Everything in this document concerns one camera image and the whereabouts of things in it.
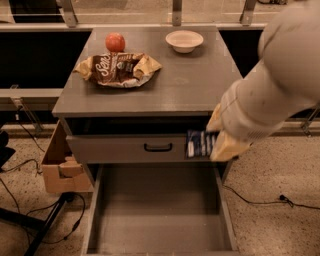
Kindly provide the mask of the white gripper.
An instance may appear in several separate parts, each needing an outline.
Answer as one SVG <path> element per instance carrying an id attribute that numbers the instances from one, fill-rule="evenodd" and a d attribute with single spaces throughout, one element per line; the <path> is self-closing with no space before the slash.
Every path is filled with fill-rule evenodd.
<path id="1" fill-rule="evenodd" d="M 220 131 L 222 125 L 226 131 L 221 131 L 215 140 L 210 155 L 213 162 L 231 160 L 250 148 L 248 142 L 260 141 L 284 124 L 284 122 L 279 122 L 275 125 L 267 125 L 252 119 L 239 103 L 237 97 L 239 84 L 239 81 L 234 82 L 223 94 L 221 104 L 217 104 L 206 126 L 208 132 Z"/>

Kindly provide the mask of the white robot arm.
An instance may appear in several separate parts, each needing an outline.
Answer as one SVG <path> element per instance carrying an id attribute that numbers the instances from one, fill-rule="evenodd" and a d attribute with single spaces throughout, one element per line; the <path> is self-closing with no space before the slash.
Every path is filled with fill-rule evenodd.
<path id="1" fill-rule="evenodd" d="M 206 130 L 219 133 L 210 155 L 228 161 L 320 102 L 320 0 L 296 0 L 264 28 L 259 61 L 221 98 Z"/>

